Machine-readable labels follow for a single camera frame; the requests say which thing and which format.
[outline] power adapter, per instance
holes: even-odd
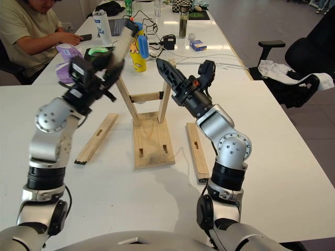
[[[157,43],[149,43],[149,45],[155,45],[155,44],[159,44],[161,46],[163,46],[166,50],[174,50],[174,45],[176,44],[176,36],[175,35],[165,35],[163,37],[163,41]]]

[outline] wooden stand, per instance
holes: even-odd
[[[116,82],[122,98],[133,118],[135,169],[175,164],[165,112],[168,106],[171,88],[164,82],[163,91],[129,95],[127,87],[120,77]],[[145,102],[160,99],[159,110],[138,114],[133,102]]]

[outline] man's arm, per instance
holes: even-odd
[[[22,37],[16,41],[28,55],[35,55],[50,49],[58,43],[78,45],[83,38],[67,32],[55,32],[42,38]]]

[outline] white bottle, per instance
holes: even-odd
[[[161,16],[161,0],[155,0],[155,16],[160,17]]]
[[[101,9],[98,12],[93,12],[93,19],[98,28],[98,32],[103,41],[103,44],[111,43],[111,32],[107,18],[107,13]]]

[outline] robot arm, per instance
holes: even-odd
[[[188,79],[169,62],[157,59],[158,71],[171,86],[172,98],[195,117],[196,124],[209,138],[217,156],[207,184],[207,194],[197,204],[197,223],[221,251],[287,250],[251,226],[241,224],[245,171],[251,153],[250,139],[234,129],[234,122],[219,106],[213,105],[207,88],[215,77],[215,64],[200,65],[199,78]]]
[[[65,167],[68,164],[72,135],[79,120],[91,112],[90,106],[103,95],[115,101],[108,91],[118,80],[124,57],[138,27],[128,21],[113,53],[89,63],[80,57],[70,62],[69,74],[75,84],[62,96],[41,107],[36,114],[36,132],[29,146],[27,184],[17,225],[0,232],[0,250],[41,250],[50,236],[62,231],[68,205],[61,197],[65,191]],[[95,73],[106,69],[104,79]]]

